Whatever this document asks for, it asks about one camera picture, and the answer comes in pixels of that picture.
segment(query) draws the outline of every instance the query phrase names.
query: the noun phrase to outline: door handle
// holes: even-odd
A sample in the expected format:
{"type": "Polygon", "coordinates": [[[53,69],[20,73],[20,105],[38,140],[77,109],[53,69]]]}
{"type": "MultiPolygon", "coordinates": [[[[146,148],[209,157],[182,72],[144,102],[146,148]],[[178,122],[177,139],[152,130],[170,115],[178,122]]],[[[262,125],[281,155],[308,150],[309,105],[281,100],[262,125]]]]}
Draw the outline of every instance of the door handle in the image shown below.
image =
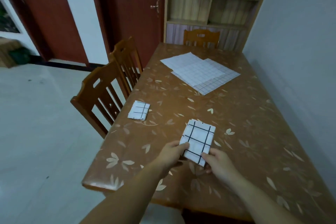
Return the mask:
{"type": "Polygon", "coordinates": [[[156,8],[156,12],[157,12],[157,14],[159,14],[159,0],[156,1],[156,5],[151,5],[150,8],[151,9],[156,8]]]}

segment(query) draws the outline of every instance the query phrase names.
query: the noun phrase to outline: hand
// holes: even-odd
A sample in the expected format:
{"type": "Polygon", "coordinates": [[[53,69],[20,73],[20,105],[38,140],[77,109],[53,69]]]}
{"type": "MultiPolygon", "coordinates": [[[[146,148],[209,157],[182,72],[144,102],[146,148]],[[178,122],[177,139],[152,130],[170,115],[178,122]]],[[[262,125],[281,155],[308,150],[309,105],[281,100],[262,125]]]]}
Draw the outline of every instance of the hand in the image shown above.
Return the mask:
{"type": "Polygon", "coordinates": [[[188,142],[180,145],[179,143],[180,141],[167,143],[154,160],[154,162],[162,168],[162,177],[166,177],[172,167],[183,165],[183,163],[178,160],[181,158],[181,154],[184,150],[188,149],[190,145],[188,142]]]}
{"type": "Polygon", "coordinates": [[[207,173],[212,172],[221,182],[228,185],[243,178],[225,152],[211,148],[209,153],[202,153],[202,158],[211,167],[210,169],[206,168],[207,173]]]}

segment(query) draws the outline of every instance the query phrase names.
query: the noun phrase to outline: person's right arm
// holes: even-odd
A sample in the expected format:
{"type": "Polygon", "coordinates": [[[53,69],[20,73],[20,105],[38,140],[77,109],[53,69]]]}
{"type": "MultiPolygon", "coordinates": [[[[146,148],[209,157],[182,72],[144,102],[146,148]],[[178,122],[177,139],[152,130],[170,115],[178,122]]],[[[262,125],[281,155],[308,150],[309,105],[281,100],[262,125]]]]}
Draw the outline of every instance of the person's right arm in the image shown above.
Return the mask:
{"type": "Polygon", "coordinates": [[[226,153],[214,148],[211,148],[209,153],[202,153],[202,158],[211,167],[207,172],[212,172],[221,182],[233,189],[244,202],[255,223],[302,223],[275,203],[265,192],[246,180],[234,167],[226,153]]]}

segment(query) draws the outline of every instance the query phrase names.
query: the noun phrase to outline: checkered cloth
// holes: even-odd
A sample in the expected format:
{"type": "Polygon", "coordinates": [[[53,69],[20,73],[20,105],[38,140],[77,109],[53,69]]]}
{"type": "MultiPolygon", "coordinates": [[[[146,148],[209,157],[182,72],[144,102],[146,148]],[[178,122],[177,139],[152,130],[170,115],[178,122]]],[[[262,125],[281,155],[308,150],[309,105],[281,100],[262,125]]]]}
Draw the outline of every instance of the checkered cloth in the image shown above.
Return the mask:
{"type": "Polygon", "coordinates": [[[215,126],[194,119],[189,120],[180,140],[180,144],[190,143],[183,156],[204,167],[205,160],[201,157],[201,153],[209,153],[215,130],[215,126]]]}
{"type": "Polygon", "coordinates": [[[127,117],[135,120],[145,120],[150,106],[150,104],[136,100],[127,117]]]}

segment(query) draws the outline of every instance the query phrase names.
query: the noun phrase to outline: person's left arm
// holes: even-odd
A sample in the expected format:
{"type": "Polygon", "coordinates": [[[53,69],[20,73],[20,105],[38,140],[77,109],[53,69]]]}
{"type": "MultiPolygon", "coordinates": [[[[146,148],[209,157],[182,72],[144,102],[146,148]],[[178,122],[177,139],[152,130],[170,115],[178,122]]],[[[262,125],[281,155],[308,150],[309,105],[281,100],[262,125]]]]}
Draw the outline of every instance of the person's left arm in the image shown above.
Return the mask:
{"type": "Polygon", "coordinates": [[[80,224],[139,223],[158,182],[172,167],[182,165],[178,160],[188,147],[189,143],[179,145],[179,141],[167,143],[154,161],[99,203],[80,224]]]}

